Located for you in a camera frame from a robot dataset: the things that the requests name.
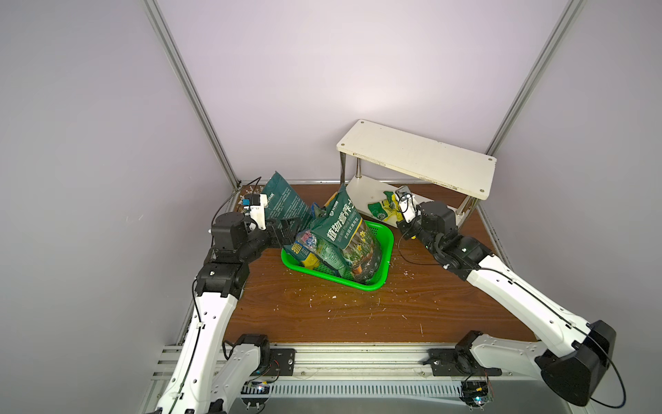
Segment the blue and green fertilizer bag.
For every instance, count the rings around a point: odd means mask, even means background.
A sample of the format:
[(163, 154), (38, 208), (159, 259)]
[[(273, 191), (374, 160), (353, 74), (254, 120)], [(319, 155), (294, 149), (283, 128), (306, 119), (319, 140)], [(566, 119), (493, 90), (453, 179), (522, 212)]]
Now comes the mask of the blue and green fertilizer bag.
[(341, 251), (310, 230), (298, 233), (294, 242), (284, 249), (306, 269), (342, 278), (346, 275), (347, 265)]

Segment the large dark green soil bag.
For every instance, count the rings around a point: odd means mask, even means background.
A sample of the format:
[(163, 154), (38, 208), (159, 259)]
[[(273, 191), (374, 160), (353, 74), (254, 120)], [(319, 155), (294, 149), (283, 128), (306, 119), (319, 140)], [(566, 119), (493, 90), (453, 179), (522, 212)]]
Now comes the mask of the large dark green soil bag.
[(305, 230), (312, 220), (310, 207), (279, 172), (273, 174), (261, 194), (267, 197), (266, 220), (295, 219), (297, 231)]

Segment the yellow green small fertilizer bag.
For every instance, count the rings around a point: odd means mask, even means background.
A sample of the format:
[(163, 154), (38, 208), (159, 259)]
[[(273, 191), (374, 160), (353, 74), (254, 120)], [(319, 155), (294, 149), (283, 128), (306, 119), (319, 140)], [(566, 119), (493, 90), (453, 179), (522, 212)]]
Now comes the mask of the yellow green small fertilizer bag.
[(385, 199), (367, 205), (370, 214), (379, 221), (386, 223), (391, 219), (399, 222), (403, 219), (398, 198), (393, 191), (384, 192)]

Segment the green flower print soil bag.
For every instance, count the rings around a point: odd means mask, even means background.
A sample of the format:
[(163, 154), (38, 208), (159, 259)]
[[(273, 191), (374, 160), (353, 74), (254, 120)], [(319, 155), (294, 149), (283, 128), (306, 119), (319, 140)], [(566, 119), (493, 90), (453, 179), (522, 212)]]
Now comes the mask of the green flower print soil bag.
[(370, 285), (382, 262), (382, 249), (342, 185), (333, 205), (322, 209), (309, 230), (341, 251), (346, 275), (362, 285)]

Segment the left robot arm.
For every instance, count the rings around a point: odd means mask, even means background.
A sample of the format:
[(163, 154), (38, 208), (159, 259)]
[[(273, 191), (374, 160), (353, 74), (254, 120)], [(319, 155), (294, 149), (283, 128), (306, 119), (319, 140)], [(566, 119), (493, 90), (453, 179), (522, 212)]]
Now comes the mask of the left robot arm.
[(219, 361), (229, 321), (243, 295), (249, 265), (272, 248), (294, 241), (298, 218), (260, 222), (241, 212), (215, 217), (212, 243), (191, 284), (193, 311), (172, 377), (156, 404), (158, 413), (228, 413), (243, 386), (270, 362), (265, 335), (245, 334), (224, 364)]

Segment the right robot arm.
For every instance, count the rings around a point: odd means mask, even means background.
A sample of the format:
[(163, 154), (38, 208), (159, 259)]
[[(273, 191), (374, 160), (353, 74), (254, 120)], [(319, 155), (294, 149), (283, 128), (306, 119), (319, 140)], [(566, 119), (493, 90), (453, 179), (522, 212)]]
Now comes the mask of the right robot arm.
[(403, 237), (416, 239), (448, 272), (488, 294), (526, 325), (533, 342), (505, 340), (479, 331), (456, 345), (459, 362), (501, 369), (543, 381), (567, 403), (584, 407), (608, 370), (616, 332), (603, 320), (590, 323), (563, 308), (512, 271), (483, 243), (458, 231), (455, 213), (439, 201), (399, 202)]

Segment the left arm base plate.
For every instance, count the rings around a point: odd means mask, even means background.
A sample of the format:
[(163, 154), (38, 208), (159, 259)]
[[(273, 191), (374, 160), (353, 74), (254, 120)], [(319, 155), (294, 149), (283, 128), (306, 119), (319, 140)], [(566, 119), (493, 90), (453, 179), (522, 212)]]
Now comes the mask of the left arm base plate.
[(271, 348), (268, 362), (262, 362), (251, 377), (291, 377), (294, 375), (297, 351), (294, 348)]

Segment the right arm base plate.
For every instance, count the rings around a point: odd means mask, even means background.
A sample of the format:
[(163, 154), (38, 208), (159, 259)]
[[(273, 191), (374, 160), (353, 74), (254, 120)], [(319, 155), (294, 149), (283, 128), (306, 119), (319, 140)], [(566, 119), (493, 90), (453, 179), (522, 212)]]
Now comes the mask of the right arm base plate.
[(500, 368), (482, 367), (471, 354), (455, 348), (429, 349), (428, 358), (422, 361), (422, 365), (431, 367), (433, 376), (479, 377), (487, 374), (491, 377), (503, 374)]

